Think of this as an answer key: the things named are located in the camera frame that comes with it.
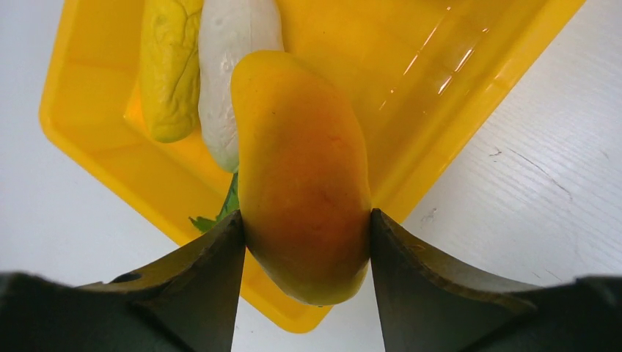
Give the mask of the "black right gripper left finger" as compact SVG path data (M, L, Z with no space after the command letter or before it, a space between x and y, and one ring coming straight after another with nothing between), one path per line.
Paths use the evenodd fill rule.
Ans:
M111 282L1 275L3 351L229 351L246 246L241 214Z

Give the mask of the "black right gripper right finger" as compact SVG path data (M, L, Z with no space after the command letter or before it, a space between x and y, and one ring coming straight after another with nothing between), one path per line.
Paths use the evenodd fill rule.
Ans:
M469 265L371 213L387 351L619 351L621 278L539 287Z

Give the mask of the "orange fake food ball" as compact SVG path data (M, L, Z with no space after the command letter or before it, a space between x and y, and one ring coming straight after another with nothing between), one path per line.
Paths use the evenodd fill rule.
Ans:
M282 51L244 57L230 86L249 251L291 298L347 301L367 273L372 209L365 140L348 97Z

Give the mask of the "yellow fake corn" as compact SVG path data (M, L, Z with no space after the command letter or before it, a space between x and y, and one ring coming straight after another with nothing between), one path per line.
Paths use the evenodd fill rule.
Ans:
M139 91L150 136L171 143L199 124L198 34L203 1L146 1L139 53Z

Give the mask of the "white fake radish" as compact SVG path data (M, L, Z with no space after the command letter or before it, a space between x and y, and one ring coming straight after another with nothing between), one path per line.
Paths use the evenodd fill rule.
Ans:
M246 55L282 50L281 17L275 1L205 1L198 34L202 140L226 172L238 171L238 130L230 83Z

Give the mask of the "yellow plastic tray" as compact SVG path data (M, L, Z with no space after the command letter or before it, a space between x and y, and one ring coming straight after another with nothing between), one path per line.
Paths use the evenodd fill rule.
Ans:
M139 91L146 1L66 1L40 106L44 134L179 244L241 209L199 124L163 143ZM282 52L348 97L372 208L403 221L581 7L580 1L275 1ZM315 328L333 305L286 295L250 253L241 295L279 327Z

